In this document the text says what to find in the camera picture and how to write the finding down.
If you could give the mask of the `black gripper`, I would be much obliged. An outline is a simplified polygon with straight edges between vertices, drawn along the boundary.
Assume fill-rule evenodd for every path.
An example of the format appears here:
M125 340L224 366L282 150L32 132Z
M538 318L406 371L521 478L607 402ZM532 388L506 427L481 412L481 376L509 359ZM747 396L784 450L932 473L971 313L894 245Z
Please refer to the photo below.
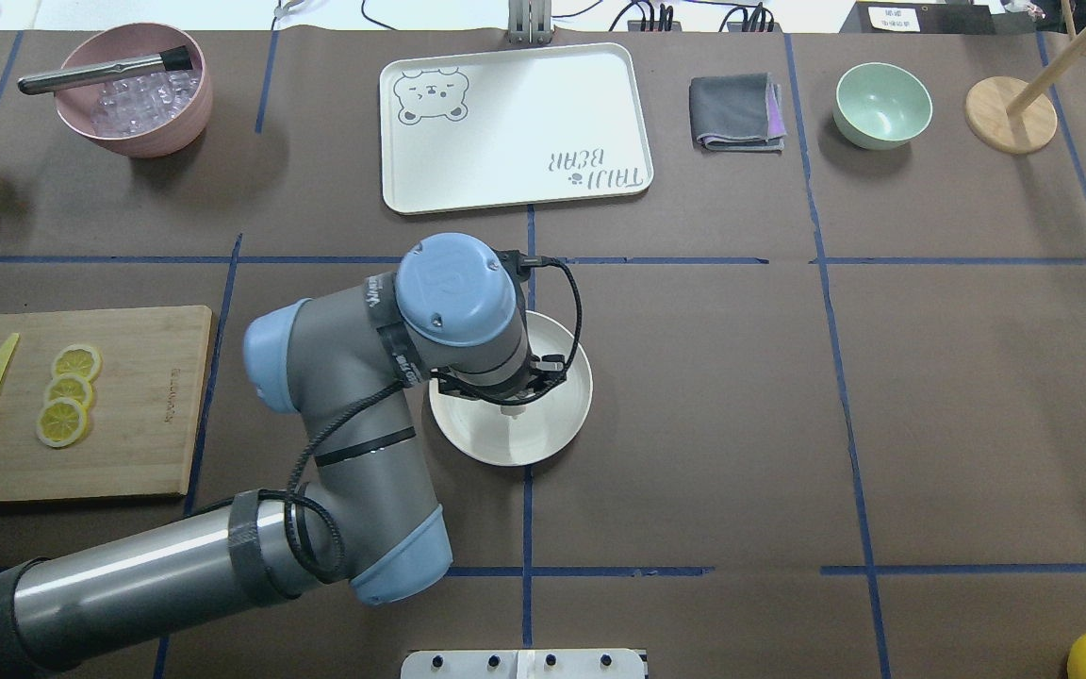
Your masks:
M530 354L507 378L494 383L475 383L477 375L453 369L434 369L430 375L443 395L496 406L526 406L542 400L568 379L568 362L561 354Z

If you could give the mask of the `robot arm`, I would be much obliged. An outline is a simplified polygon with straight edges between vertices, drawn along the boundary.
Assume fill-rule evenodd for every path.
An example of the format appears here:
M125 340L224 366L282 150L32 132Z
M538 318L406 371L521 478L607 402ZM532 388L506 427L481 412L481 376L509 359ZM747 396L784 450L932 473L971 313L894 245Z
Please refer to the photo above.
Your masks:
M396 271L303 298L247 327L247 377L304 422L283 489L254 489L182 520L0 573L0 678L47 678L204 623L348 583L366 605L449 571L447 525L406 392L526 406L568 377L529 341L525 285L557 257L441 232Z

